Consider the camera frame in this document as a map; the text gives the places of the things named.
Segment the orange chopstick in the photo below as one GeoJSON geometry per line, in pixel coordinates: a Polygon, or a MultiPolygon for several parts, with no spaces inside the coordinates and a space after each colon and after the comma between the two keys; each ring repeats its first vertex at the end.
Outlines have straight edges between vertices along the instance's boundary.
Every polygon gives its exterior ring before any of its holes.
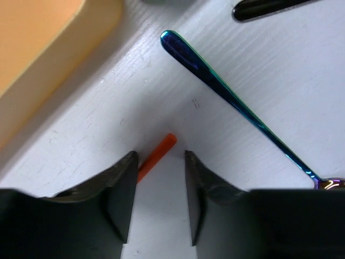
{"type": "Polygon", "coordinates": [[[174,147],[177,138],[172,133],[167,134],[164,139],[154,148],[139,167],[137,183],[139,183],[156,164],[174,147]]]}

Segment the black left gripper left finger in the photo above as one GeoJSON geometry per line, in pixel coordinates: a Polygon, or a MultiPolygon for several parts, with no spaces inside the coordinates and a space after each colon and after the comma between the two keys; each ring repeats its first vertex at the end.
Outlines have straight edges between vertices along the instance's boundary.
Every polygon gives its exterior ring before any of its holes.
{"type": "Polygon", "coordinates": [[[1,258],[120,258],[128,241],[139,156],[131,151],[53,197],[1,190],[1,258]]]}

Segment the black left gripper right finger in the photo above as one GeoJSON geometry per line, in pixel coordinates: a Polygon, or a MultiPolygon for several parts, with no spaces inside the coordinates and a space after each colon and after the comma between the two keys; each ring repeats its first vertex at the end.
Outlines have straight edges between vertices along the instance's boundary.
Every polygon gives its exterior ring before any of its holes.
{"type": "Polygon", "coordinates": [[[344,258],[344,180],[245,191],[192,151],[184,161],[198,258],[344,258]]]}

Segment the iridescent rainbow spoon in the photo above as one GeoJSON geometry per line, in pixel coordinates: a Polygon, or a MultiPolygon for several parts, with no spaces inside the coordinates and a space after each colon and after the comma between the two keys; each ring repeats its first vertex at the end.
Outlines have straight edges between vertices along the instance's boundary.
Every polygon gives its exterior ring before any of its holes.
{"type": "Polygon", "coordinates": [[[160,35],[162,47],[193,75],[211,88],[214,93],[237,110],[265,137],[272,141],[313,182],[315,189],[344,190],[344,179],[322,178],[307,166],[271,129],[235,94],[230,86],[176,31],[165,30],[160,35]]]}

